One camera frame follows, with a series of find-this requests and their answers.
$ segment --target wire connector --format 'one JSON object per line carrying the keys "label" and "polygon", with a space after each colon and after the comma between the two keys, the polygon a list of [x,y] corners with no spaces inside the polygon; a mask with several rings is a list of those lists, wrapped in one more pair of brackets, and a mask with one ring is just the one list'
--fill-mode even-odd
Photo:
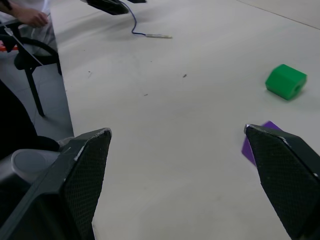
{"label": "wire connector", "polygon": [[162,34],[146,34],[147,38],[154,38],[154,39],[172,39],[172,36],[169,35],[162,35]]}

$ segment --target hand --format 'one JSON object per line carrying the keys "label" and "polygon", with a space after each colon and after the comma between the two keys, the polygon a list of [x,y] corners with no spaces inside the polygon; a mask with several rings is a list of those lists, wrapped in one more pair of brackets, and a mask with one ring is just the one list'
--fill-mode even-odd
{"label": "hand", "polygon": [[41,11],[33,8],[19,7],[15,9],[14,17],[21,23],[27,24],[33,28],[41,28],[48,24],[48,16]]}

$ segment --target purple block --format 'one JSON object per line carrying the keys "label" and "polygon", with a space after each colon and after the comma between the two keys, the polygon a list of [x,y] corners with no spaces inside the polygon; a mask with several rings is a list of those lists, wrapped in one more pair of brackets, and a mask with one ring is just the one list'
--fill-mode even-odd
{"label": "purple block", "polygon": [[[264,123],[262,125],[263,127],[267,127],[267,128],[271,128],[271,129],[276,129],[276,130],[281,130],[277,125],[275,125],[272,121],[267,121],[266,123]],[[243,142],[243,146],[242,146],[242,154],[255,166],[256,165],[256,161],[255,161],[255,158],[254,158],[254,154],[252,153],[252,150],[251,150],[251,146],[250,146],[250,143],[249,143],[249,140],[248,138],[245,138],[244,139],[244,142]]]}

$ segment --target white tabletop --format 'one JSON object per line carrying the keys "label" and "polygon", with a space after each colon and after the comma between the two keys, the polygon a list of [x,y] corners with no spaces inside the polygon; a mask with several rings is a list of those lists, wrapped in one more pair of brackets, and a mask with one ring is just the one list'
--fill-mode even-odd
{"label": "white tabletop", "polygon": [[[289,239],[243,129],[271,120],[319,149],[320,31],[235,0],[129,5],[138,31],[173,39],[79,0],[51,7],[74,133],[112,130],[97,239]],[[280,64],[308,74],[291,102],[265,88]]]}

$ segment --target green block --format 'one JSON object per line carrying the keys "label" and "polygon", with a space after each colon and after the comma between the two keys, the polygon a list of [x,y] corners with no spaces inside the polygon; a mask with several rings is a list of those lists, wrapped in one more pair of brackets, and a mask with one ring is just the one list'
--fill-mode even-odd
{"label": "green block", "polygon": [[272,71],[265,86],[270,92],[290,100],[301,91],[306,82],[306,74],[282,64]]}

